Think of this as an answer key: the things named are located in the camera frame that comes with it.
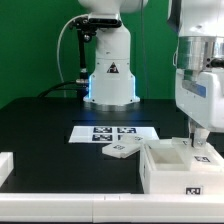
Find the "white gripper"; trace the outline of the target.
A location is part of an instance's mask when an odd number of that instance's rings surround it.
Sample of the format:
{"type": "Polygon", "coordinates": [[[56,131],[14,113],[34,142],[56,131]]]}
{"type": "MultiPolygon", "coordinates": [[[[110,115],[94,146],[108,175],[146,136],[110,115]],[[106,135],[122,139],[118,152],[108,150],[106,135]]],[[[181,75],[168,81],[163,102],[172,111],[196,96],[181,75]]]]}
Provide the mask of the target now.
{"type": "Polygon", "coordinates": [[[204,147],[209,131],[224,132],[223,69],[200,72],[194,76],[194,80],[187,80],[184,71],[178,69],[175,99],[177,107],[203,127],[195,130],[194,121],[188,120],[191,147],[204,147]]]}

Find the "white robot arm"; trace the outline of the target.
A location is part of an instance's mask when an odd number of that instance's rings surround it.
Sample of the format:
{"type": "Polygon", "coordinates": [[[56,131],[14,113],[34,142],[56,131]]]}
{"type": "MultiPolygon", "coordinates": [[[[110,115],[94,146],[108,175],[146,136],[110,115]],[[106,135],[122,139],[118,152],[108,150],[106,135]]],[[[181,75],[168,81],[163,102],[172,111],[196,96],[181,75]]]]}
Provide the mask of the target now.
{"type": "MultiPolygon", "coordinates": [[[[137,102],[130,72],[130,33],[121,15],[149,0],[78,0],[89,10],[84,23],[96,29],[95,70],[84,100],[101,107],[137,102]]],[[[167,23],[178,35],[176,105],[189,117],[194,146],[211,132],[224,133],[224,0],[169,0],[167,23]]]]}

